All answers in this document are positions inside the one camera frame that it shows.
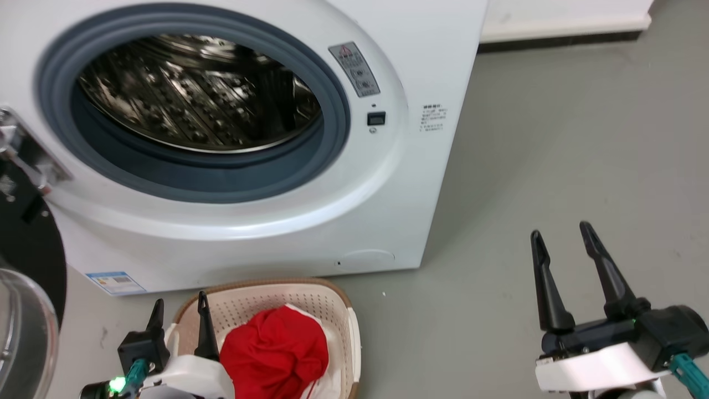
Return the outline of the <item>white front-load washing machine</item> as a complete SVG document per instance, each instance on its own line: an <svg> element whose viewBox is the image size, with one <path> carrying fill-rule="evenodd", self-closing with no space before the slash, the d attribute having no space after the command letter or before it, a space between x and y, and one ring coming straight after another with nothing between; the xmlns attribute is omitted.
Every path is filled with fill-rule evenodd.
<svg viewBox="0 0 709 399"><path fill-rule="evenodd" d="M347 143L325 172L258 201L188 203L102 177L56 138L39 109L36 75L49 45L89 16L140 3L196 3L243 13L306 44L350 102ZM480 41L489 0L0 0L0 106L10 107L73 174L45 199L68 265L124 271L147 292L243 279L417 268ZM358 98L328 51L355 42L381 93ZM448 109L445 128L419 131L422 107ZM387 112L367 126L369 112ZM380 249L385 268L343 268L345 253Z"/></svg>

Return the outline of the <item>round white filter cover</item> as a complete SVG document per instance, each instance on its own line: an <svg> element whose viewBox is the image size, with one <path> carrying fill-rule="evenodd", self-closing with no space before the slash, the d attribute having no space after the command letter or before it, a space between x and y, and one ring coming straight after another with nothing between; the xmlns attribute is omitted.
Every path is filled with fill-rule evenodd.
<svg viewBox="0 0 709 399"><path fill-rule="evenodd" d="M336 264L343 268L385 268L395 262L395 255L375 248L345 253Z"/></svg>

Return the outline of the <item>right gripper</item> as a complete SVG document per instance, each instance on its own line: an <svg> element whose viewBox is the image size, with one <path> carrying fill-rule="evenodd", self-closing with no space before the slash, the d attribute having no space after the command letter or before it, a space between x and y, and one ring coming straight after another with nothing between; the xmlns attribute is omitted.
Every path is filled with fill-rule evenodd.
<svg viewBox="0 0 709 399"><path fill-rule="evenodd" d="M579 229L599 276L605 316L625 321L557 338L555 350L535 364L540 390L570 396L663 396L662 377L674 376L672 356L685 353L695 361L709 355L709 325L689 306L651 310L646 298L635 296L593 226L582 221ZM572 331L576 323L554 281L539 230L531 233L530 245L540 329Z"/></svg>

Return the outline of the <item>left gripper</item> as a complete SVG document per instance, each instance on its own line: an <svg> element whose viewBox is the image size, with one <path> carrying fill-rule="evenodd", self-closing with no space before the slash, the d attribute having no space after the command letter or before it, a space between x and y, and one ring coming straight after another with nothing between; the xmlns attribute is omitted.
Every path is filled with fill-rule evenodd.
<svg viewBox="0 0 709 399"><path fill-rule="evenodd" d="M164 307L164 300L157 299L145 331L130 332L117 349L125 373L117 379L117 399L127 372L139 359L150 365L137 399L235 399L233 382L220 363L206 292L198 293L200 321L193 354L178 354L179 333L163 329Z"/></svg>

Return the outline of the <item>dark round glass washer door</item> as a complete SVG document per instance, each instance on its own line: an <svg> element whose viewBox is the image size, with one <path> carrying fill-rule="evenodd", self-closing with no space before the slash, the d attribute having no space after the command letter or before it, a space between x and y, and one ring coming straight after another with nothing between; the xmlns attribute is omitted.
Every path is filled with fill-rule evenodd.
<svg viewBox="0 0 709 399"><path fill-rule="evenodd" d="M20 167L0 160L0 399L46 399L68 271L55 219Z"/></svg>

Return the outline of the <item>small printed text label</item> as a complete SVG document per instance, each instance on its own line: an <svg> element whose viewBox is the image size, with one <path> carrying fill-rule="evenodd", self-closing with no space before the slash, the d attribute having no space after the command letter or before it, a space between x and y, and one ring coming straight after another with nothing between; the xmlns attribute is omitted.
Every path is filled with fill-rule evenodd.
<svg viewBox="0 0 709 399"><path fill-rule="evenodd" d="M432 132L445 128L448 109L441 104L427 104L422 107L419 131Z"/></svg>

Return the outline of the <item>cream perforated laundry basket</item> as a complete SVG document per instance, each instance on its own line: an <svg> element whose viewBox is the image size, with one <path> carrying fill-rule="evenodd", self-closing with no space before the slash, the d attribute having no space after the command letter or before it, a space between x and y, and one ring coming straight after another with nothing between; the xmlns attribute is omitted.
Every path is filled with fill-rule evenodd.
<svg viewBox="0 0 709 399"><path fill-rule="evenodd" d="M319 318L338 340L345 389L340 399L357 399L361 375L361 342L358 320L347 295L336 285L317 278L254 280L212 287L208 296L218 346L234 328L251 320L259 311L294 305ZM179 333L178 354L193 354L198 342L200 317L198 297L193 296L177 311L168 329Z"/></svg>

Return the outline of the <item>red and white garment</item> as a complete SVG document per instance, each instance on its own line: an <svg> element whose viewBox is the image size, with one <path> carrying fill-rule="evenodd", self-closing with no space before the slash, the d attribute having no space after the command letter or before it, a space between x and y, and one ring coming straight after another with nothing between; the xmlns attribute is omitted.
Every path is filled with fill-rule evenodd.
<svg viewBox="0 0 709 399"><path fill-rule="evenodd" d="M220 363L234 399L340 399L345 392L335 334L291 304L260 311L229 331Z"/></svg>

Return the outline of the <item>white wall baseboard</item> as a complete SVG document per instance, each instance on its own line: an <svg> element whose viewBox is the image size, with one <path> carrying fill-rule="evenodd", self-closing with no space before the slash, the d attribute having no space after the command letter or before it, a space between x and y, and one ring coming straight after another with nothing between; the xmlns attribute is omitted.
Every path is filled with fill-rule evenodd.
<svg viewBox="0 0 709 399"><path fill-rule="evenodd" d="M644 31L654 0L490 0L481 43Z"/></svg>

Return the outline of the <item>grey rubber door gasket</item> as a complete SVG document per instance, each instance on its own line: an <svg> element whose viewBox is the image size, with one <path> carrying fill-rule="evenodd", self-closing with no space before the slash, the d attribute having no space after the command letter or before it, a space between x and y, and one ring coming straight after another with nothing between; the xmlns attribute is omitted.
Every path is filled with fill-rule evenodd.
<svg viewBox="0 0 709 399"><path fill-rule="evenodd" d="M279 61L311 88L321 121L285 144L240 154L185 151L132 134L93 106L78 77L104 51L163 34L224 38ZM36 78L39 109L73 156L102 177L167 200L231 204L279 196L332 166L350 134L350 102L326 61L293 35L225 8L140 3L89 16L53 40Z"/></svg>

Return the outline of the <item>blue energy label sticker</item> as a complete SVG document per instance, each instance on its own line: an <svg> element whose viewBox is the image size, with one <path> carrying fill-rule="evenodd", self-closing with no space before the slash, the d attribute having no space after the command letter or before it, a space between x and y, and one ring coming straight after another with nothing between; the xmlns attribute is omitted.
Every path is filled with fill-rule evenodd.
<svg viewBox="0 0 709 399"><path fill-rule="evenodd" d="M138 295L147 292L124 271L87 273L86 277L111 296Z"/></svg>

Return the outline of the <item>perforated steel washer drum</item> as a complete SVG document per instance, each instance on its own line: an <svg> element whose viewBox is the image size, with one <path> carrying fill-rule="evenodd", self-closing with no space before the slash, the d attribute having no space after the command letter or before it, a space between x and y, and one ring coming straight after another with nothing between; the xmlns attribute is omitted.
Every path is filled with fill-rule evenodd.
<svg viewBox="0 0 709 399"><path fill-rule="evenodd" d="M308 134L322 119L315 94L288 66L206 35L118 45L96 56L78 83L122 128L185 151L263 151Z"/></svg>

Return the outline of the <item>chrome door hinge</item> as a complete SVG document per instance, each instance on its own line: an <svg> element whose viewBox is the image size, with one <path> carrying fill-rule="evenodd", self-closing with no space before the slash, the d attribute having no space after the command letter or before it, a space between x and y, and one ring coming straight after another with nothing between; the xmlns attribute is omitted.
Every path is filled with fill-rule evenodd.
<svg viewBox="0 0 709 399"><path fill-rule="evenodd" d="M0 158L15 164L43 195L54 185L73 179L73 174L7 106L0 106Z"/></svg>

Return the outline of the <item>grey warning sticker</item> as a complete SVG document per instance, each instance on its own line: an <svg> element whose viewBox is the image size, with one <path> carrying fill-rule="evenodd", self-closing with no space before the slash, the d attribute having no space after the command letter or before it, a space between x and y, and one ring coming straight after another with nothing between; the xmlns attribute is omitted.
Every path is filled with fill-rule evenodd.
<svg viewBox="0 0 709 399"><path fill-rule="evenodd" d="M367 98L381 93L374 73L355 42L337 44L327 50L347 75L358 98Z"/></svg>

